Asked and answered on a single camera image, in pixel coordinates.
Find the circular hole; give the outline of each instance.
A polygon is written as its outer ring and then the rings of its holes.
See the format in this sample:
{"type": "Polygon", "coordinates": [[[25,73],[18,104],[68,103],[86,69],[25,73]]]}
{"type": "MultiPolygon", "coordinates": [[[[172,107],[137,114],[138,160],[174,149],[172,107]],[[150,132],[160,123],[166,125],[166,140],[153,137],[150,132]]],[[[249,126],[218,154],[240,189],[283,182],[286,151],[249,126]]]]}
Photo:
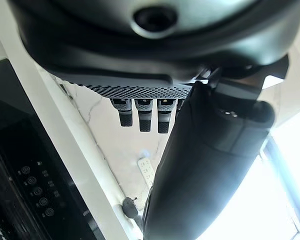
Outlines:
{"type": "Polygon", "coordinates": [[[37,179],[34,176],[30,176],[30,177],[28,177],[27,182],[30,185],[34,185],[37,183],[37,179]]]}
{"type": "Polygon", "coordinates": [[[55,210],[49,207],[45,210],[45,215],[47,215],[48,217],[52,217],[53,215],[55,215],[55,210]]]}
{"type": "Polygon", "coordinates": [[[21,169],[21,172],[23,174],[29,174],[30,173],[30,167],[29,166],[24,166],[22,169],[21,169]]]}
{"type": "MultiPolygon", "coordinates": [[[[156,34],[174,27],[177,18],[177,14],[173,9],[163,6],[146,7],[138,10],[133,15],[134,22],[141,30],[156,34]]],[[[134,30],[137,34],[142,35],[137,29],[134,30]]]]}
{"type": "Polygon", "coordinates": [[[42,198],[39,199],[39,204],[40,204],[41,206],[45,206],[45,205],[47,205],[48,203],[49,203],[49,201],[48,201],[48,199],[45,198],[45,197],[42,197],[42,198]]]}
{"type": "Polygon", "coordinates": [[[40,196],[40,195],[42,194],[42,188],[39,187],[39,186],[35,187],[35,188],[33,189],[33,193],[34,193],[34,195],[36,195],[36,196],[40,196]]]}

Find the electrical outlet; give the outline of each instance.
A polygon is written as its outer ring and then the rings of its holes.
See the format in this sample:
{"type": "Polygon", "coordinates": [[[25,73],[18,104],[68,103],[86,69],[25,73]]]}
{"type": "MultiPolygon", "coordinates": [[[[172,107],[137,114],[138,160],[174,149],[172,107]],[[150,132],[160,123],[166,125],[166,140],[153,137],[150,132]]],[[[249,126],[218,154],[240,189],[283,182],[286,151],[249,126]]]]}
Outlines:
{"type": "Polygon", "coordinates": [[[155,171],[148,158],[142,158],[137,162],[140,172],[148,185],[149,189],[152,187],[155,179],[155,171]]]}

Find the window frame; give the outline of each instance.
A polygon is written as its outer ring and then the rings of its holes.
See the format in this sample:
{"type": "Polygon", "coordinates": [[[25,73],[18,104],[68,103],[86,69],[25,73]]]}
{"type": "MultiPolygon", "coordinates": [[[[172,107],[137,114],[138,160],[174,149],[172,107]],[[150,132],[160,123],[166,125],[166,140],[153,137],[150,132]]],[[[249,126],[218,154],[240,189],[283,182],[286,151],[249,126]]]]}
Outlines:
{"type": "Polygon", "coordinates": [[[261,158],[267,159],[277,174],[294,214],[292,219],[298,230],[293,240],[300,240],[300,190],[274,138],[269,136],[267,144],[261,152],[261,158]]]}

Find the window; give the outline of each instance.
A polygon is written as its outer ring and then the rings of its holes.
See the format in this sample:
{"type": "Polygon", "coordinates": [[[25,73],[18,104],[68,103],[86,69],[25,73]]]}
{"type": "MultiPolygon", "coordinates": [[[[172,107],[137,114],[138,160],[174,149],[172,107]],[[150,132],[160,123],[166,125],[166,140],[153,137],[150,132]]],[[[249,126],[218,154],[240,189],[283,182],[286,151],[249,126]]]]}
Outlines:
{"type": "Polygon", "coordinates": [[[272,135],[300,191],[300,113],[275,129],[272,135]]]}
{"type": "Polygon", "coordinates": [[[264,153],[198,240],[300,240],[300,113],[273,130],[264,153]]]}
{"type": "Polygon", "coordinates": [[[267,160],[258,157],[228,205],[198,240],[292,240],[300,228],[267,160]]]}

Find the bright window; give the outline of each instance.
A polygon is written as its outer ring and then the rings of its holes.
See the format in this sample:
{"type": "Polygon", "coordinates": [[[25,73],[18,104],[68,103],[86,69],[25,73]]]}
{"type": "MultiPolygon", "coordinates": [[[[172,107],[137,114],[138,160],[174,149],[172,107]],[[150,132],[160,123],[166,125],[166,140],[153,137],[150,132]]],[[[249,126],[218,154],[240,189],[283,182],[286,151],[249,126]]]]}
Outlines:
{"type": "Polygon", "coordinates": [[[293,211],[267,161],[258,157],[237,192],[198,240],[292,240],[293,211]]]}
{"type": "Polygon", "coordinates": [[[300,113],[275,129],[272,135],[300,191],[300,113]]]}

